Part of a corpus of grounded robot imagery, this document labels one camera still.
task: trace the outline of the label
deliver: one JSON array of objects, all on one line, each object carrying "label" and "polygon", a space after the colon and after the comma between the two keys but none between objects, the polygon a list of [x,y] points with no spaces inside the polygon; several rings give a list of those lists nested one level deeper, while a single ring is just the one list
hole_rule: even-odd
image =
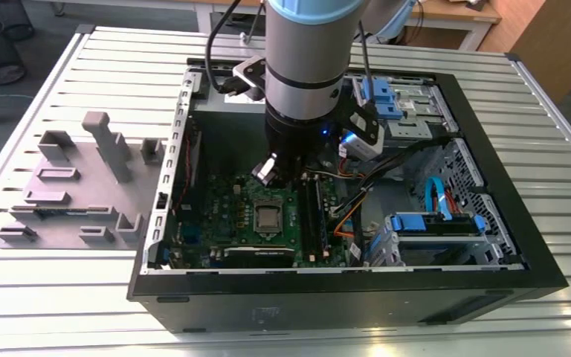
[{"label": "label", "polygon": [[238,94],[233,96],[224,96],[224,103],[230,104],[265,104],[265,98],[261,100],[252,100],[245,94]]},{"label": "label", "polygon": [[356,257],[356,259],[360,259],[360,248],[353,244],[349,246],[349,253]]},{"label": "label", "polygon": [[345,147],[343,146],[343,144],[340,144],[340,145],[337,146],[337,155],[339,155],[341,158],[345,158],[345,157],[347,157],[347,149],[345,149]]}]

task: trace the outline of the white cable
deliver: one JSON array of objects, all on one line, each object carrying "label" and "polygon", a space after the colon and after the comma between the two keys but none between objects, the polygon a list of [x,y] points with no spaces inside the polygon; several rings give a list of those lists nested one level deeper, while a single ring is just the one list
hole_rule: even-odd
[{"label": "white cable", "polygon": [[357,179],[356,176],[339,176],[335,173],[328,173],[327,171],[316,171],[316,170],[305,170],[308,173],[317,173],[319,175],[327,175],[327,176],[332,176],[336,179],[343,179],[343,180],[353,180]]}]

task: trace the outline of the table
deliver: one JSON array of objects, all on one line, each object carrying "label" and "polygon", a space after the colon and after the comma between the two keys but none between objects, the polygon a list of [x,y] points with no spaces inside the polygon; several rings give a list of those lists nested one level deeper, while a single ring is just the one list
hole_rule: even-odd
[{"label": "table", "polygon": [[[86,110],[128,141],[165,138],[186,58],[206,36],[96,28],[69,42],[0,155],[1,212],[19,199],[46,129],[90,141]],[[264,49],[218,36],[213,56]],[[571,128],[525,68],[501,54],[372,45],[372,67],[456,76],[570,287],[459,326],[172,335],[125,299],[132,251],[0,250],[0,352],[11,356],[571,356]],[[359,47],[352,65],[360,66]]]},{"label": "table", "polygon": [[[210,32],[210,14],[225,12],[230,3],[229,0],[59,0],[58,2],[190,10],[197,16],[197,27],[201,33]],[[258,3],[258,0],[241,0],[234,13],[256,14]],[[428,0],[423,6],[423,27],[468,31],[459,47],[463,51],[476,50],[491,25],[497,24],[501,19],[489,4],[484,5],[480,12],[469,10],[461,3],[449,3],[448,0]],[[408,26],[416,26],[417,17],[419,8],[415,6],[411,19],[407,21]]]}]

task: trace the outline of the open pc tower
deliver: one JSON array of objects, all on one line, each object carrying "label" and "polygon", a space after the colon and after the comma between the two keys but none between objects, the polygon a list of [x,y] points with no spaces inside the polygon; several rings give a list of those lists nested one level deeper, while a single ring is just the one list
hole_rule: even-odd
[{"label": "open pc tower", "polygon": [[[380,156],[455,137],[388,172],[336,236],[332,208],[356,180],[323,172],[368,163],[328,145],[298,185],[264,189],[249,176],[265,153],[264,104],[216,93],[201,72],[182,79],[128,293],[166,329],[459,324],[567,286],[452,75],[375,71],[391,93]],[[225,63],[216,73],[230,75]],[[359,100],[363,80],[349,70],[343,92]],[[445,201],[429,194],[440,185]]]}]

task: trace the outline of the blue light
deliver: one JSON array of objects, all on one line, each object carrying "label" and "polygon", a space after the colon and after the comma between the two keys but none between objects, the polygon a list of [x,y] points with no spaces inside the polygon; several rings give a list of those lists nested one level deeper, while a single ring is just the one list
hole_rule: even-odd
[{"label": "blue light", "polygon": [[356,135],[352,132],[349,132],[349,134],[347,134],[347,136],[343,138],[343,143],[349,142],[355,137]]}]

